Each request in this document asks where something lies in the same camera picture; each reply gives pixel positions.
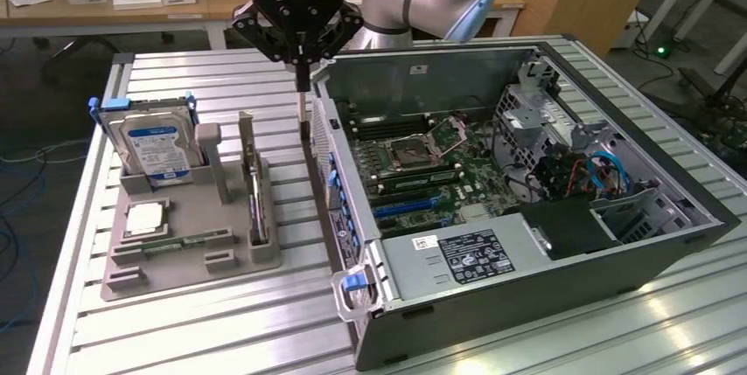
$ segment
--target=robotic arm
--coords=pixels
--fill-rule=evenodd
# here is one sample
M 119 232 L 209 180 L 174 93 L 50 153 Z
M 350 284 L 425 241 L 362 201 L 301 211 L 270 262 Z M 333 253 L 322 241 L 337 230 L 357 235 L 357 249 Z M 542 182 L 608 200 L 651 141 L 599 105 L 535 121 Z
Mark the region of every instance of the robotic arm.
M 308 92 L 313 68 L 354 36 L 354 49 L 412 45 L 412 27 L 465 42 L 492 6 L 493 0 L 364 0 L 361 15 L 345 0 L 252 0 L 234 13 L 234 29 L 272 61 L 288 65 L 298 91 Z M 260 25 L 261 14 L 269 27 Z

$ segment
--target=power supply sticker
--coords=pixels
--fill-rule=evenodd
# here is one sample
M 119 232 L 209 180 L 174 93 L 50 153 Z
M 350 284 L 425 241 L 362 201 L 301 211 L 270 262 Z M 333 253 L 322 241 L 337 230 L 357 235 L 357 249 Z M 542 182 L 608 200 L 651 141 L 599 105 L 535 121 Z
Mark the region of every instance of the power supply sticker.
M 492 229 L 439 240 L 439 247 L 463 285 L 516 270 Z

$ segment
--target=motherboard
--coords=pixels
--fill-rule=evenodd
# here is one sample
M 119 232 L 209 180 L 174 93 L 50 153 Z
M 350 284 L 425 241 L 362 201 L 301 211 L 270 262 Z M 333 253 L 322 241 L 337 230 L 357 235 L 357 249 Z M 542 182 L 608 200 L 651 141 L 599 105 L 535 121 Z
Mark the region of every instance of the motherboard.
M 516 212 L 520 200 L 487 148 L 489 125 L 457 113 L 352 124 L 353 156 L 385 238 Z

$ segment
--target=circuit board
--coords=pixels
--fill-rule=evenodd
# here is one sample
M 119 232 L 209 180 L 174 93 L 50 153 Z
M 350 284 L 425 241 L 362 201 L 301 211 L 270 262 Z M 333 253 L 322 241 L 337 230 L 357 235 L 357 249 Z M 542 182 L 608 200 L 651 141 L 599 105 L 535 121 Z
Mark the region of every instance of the circuit board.
M 449 115 L 433 119 L 427 134 L 350 138 L 385 238 L 501 216 L 520 203 L 485 150 L 480 124 Z

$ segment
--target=metal slotted surface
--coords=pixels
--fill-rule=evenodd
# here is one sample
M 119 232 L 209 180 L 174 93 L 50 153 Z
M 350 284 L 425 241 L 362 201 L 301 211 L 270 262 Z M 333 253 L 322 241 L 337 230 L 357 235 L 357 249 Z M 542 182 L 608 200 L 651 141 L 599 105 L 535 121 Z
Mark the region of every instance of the metal slotted surface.
M 745 216 L 745 181 L 582 45 L 560 37 L 548 42 L 733 212 Z M 224 158 L 238 158 L 237 110 L 254 111 L 257 146 L 272 164 L 284 264 L 261 274 L 103 302 L 101 279 L 122 164 L 111 145 L 95 143 L 91 154 L 101 160 L 90 162 L 99 166 L 90 189 L 82 185 L 86 196 L 79 194 L 90 213 L 78 233 L 69 234 L 78 237 L 78 260 L 67 269 L 59 267 L 52 283 L 52 290 L 63 282 L 70 285 L 60 302 L 67 307 L 55 316 L 55 304 L 47 306 L 30 372 L 356 373 L 353 345 L 329 286 L 292 75 L 254 50 L 139 55 L 121 72 L 122 79 L 110 82 L 113 95 L 147 99 L 193 92 L 201 121 L 222 125 Z M 602 119 L 568 83 L 560 85 L 560 96 L 582 118 Z M 368 373 L 745 373 L 745 281 L 747 224 L 639 291 Z

